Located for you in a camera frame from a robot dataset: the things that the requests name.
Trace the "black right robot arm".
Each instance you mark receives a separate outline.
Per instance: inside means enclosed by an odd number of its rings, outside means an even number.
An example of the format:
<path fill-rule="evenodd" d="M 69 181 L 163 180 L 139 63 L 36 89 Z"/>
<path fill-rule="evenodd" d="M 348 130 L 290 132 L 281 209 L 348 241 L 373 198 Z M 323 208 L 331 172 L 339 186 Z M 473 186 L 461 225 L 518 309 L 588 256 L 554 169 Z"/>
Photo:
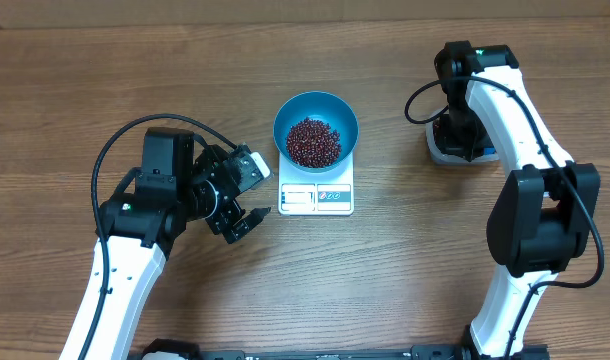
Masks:
<path fill-rule="evenodd" d="M 434 67 L 447 106 L 426 127 L 433 160 L 499 161 L 506 176 L 486 225 L 496 268 L 462 355 L 544 359 L 545 347 L 524 346 L 524 332 L 545 289 L 585 251 L 599 173 L 575 162 L 551 135 L 508 46 L 448 42 Z"/>

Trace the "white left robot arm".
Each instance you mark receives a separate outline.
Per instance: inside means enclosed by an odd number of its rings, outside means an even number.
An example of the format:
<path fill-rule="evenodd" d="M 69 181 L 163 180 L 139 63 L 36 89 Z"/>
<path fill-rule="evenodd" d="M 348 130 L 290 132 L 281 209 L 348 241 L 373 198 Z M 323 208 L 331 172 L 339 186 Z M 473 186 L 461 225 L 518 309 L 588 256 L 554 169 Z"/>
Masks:
<path fill-rule="evenodd" d="M 242 239 L 269 211 L 246 212 L 236 198 L 270 175 L 246 144 L 226 151 L 188 130 L 148 129 L 140 166 L 100 206 L 90 278 L 62 358 L 127 358 L 176 238 L 203 220 L 229 244 Z"/>

